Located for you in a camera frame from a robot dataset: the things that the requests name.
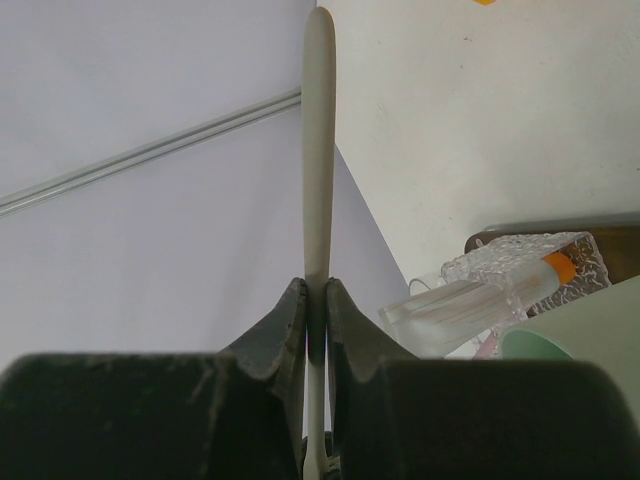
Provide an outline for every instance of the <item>white backdrop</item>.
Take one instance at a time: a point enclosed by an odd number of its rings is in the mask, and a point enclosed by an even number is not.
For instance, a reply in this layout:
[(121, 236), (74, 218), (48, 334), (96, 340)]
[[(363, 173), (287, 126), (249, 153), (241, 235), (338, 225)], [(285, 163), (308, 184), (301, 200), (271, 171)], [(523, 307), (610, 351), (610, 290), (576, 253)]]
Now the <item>white backdrop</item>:
[[(0, 219), (0, 367), (42, 350), (226, 346), (302, 275), (299, 109)], [(341, 158), (332, 274), (406, 283)]]
[(0, 197), (300, 85), (311, 0), (3, 0)]

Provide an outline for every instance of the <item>gray plastic rod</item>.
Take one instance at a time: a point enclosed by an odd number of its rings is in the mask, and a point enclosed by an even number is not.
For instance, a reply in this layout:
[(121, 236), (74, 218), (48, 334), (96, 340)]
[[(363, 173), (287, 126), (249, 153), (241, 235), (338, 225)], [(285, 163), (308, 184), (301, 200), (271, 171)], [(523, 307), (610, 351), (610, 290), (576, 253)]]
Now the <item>gray plastic rod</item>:
[(304, 274), (309, 358), (305, 480), (320, 480), (329, 469), (324, 446), (325, 296), (331, 250), (335, 113), (335, 30), (329, 12), (316, 8), (307, 20), (302, 74)]

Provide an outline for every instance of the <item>orange object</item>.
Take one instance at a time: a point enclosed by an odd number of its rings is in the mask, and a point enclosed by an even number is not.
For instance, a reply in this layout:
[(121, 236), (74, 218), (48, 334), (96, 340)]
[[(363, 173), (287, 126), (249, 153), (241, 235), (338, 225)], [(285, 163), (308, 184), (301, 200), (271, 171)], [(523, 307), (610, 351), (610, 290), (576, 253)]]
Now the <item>orange object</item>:
[(556, 252), (547, 255), (542, 260), (551, 265), (556, 271), (560, 285), (565, 285), (575, 278), (576, 266), (566, 255)]

